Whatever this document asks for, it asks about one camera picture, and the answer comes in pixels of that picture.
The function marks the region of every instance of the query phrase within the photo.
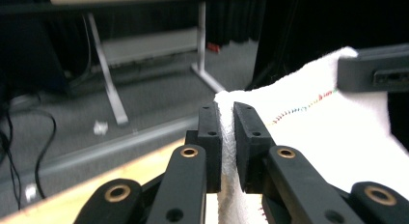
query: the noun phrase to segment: white cloth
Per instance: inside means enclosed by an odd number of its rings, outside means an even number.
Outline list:
[[[350,192],[355,182],[379,182],[409,199],[409,154],[390,133],[387,93],[337,91],[337,61],[346,47],[251,92],[216,95],[223,134],[219,223],[256,223],[235,166],[232,106],[252,105],[277,145],[299,150],[330,184]]]

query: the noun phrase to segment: gray floor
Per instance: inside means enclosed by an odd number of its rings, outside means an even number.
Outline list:
[[[228,91],[243,89],[253,75],[256,42],[232,43],[219,54],[206,53],[206,69]],[[113,69],[113,79],[130,124],[118,127],[104,91],[101,73],[73,90],[71,97],[41,93],[33,107],[50,112],[57,133],[41,165],[47,196],[160,148],[195,129],[197,111],[213,92],[189,70],[195,53],[154,59]],[[24,188],[34,182],[37,156],[52,130],[51,121],[34,113],[12,115],[14,162]],[[95,121],[107,122],[104,136],[94,135]],[[22,204],[28,206],[25,197]],[[9,161],[0,167],[0,217],[17,211]]]

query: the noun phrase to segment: metal stand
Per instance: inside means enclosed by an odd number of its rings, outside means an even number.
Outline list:
[[[109,98],[109,102],[111,103],[111,107],[114,112],[115,119],[117,120],[117,124],[119,126],[126,125],[128,123],[128,118],[126,116],[125,110],[123,109],[123,103],[121,102],[117,89],[115,88],[115,85],[112,82],[111,72],[109,71],[109,67],[106,62],[105,54],[102,50],[101,41],[99,39],[99,34],[96,29],[93,14],[88,14],[88,19],[90,20],[91,30],[94,36],[96,52],[98,54],[98,59],[102,67],[103,76],[105,78],[106,94]]]
[[[192,71],[215,93],[226,89],[205,70],[205,2],[199,4],[198,63],[192,64]]]

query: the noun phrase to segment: colored stitching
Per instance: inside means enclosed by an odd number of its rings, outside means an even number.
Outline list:
[[[293,109],[289,109],[289,110],[287,110],[285,112],[282,112],[280,115],[278,115],[276,117],[276,119],[274,121],[271,122],[271,125],[275,125],[276,123],[278,123],[284,116],[294,114],[294,113],[297,113],[297,112],[301,112],[301,111],[307,111],[310,107],[317,104],[319,101],[323,100],[324,98],[327,98],[327,97],[331,96],[332,94],[336,93],[337,91],[338,91],[338,89],[335,88],[332,91],[326,92],[326,93],[324,93],[322,95],[318,95],[318,98],[315,99],[310,104],[308,104],[307,106],[301,106],[301,107],[298,107],[298,108],[293,108]]]

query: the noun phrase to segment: white towel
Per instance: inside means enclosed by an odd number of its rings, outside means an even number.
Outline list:
[[[223,134],[219,223],[258,223],[248,215],[235,166],[235,101],[252,105],[277,145],[299,150],[330,184],[350,192],[355,182],[379,182],[409,199],[409,154],[390,133],[387,93],[336,89],[337,61],[356,57],[346,47],[251,92],[216,95]]]

